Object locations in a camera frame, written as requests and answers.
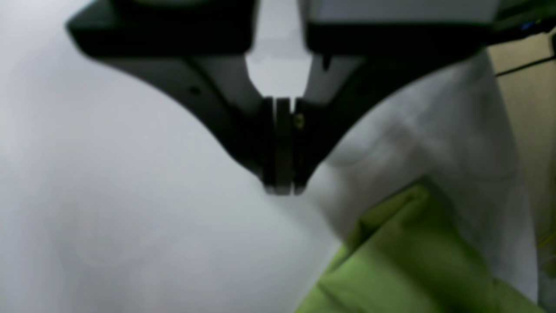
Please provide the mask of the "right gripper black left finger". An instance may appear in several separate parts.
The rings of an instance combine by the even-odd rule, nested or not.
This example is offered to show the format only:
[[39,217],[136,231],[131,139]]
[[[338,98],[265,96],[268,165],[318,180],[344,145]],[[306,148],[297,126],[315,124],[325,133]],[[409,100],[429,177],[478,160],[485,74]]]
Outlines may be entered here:
[[149,4],[93,0],[66,28],[81,52],[171,97],[266,191],[276,174],[275,102],[249,77],[256,0]]

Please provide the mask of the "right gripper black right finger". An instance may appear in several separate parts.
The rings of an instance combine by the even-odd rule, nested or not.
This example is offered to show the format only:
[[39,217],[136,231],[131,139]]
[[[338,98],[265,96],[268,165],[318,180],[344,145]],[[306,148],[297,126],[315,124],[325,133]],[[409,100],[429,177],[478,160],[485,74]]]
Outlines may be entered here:
[[474,56],[490,22],[304,22],[313,58],[295,101],[294,193],[344,135],[381,101],[426,75]]

